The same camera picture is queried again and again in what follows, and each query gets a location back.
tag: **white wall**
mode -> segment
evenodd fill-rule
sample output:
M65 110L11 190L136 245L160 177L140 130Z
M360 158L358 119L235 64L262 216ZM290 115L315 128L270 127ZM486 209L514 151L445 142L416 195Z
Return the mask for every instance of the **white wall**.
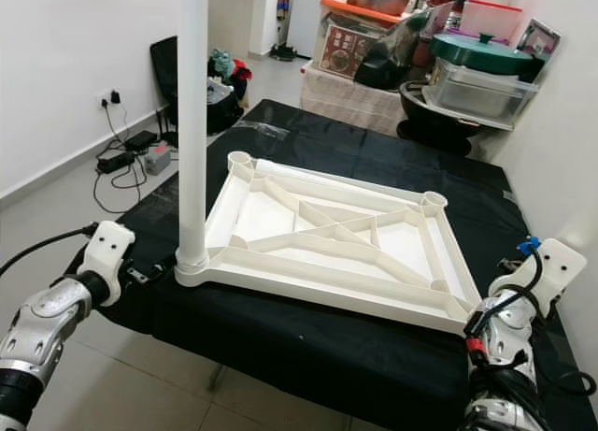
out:
M249 50L253 0L209 0L208 48L243 58Z
M0 0L0 198L110 135L104 89L152 114L150 44L176 22L175 0Z
M249 50L266 55L278 43L278 0L253 0Z
M598 377L598 8L595 0L534 0L526 12L561 32L562 46L515 132L486 143L487 159L505 169L534 234L561 236L574 220L595 237L577 244L590 263L560 311L577 362ZM598 398L591 401L598 412Z

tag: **green lid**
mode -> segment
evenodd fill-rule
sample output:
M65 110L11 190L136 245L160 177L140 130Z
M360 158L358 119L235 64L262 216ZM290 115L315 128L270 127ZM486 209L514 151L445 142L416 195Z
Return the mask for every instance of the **green lid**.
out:
M442 34L434 36L430 52L454 65L500 75L520 75L528 70L532 56L506 45L493 43L492 36L479 38Z

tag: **black table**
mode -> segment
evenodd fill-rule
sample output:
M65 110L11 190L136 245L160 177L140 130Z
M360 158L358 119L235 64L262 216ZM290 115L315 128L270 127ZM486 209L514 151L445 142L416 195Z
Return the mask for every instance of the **black table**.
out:
M528 234L500 167L367 132L263 101L208 148L207 205L227 176L229 151L416 192L437 191L480 293L496 263L517 257ZM178 245L177 176L121 221L137 233L135 266L172 263ZM453 430L468 402L463 341L450 334L289 298L207 283L177 285L170 272L131 284L102 313L111 321L201 354L293 395L390 429ZM553 375L575 368L557 318L536 352ZM540 381L540 390L546 389ZM553 390L548 421L557 430L592 430L586 398Z

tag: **orange lid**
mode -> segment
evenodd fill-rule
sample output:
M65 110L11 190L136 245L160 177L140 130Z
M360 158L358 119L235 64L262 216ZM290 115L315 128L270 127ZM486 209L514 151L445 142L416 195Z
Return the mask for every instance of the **orange lid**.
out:
M395 25L401 20L401 17L395 17L393 15L389 15L388 13L376 12L375 10L370 10L369 8L347 4L347 0L321 0L320 2L323 6L344 10L347 13L361 15L372 20L378 20L379 22L386 22L388 25Z

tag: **wall socket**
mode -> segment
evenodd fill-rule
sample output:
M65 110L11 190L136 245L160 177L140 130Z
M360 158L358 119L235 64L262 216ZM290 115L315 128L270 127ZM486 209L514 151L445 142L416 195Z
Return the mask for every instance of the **wall socket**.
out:
M95 95L95 104L98 106L98 108L103 108L102 100L106 99L106 102L108 102L108 105L110 106L110 94L112 93L112 91L118 90L118 88L105 88L104 90Z

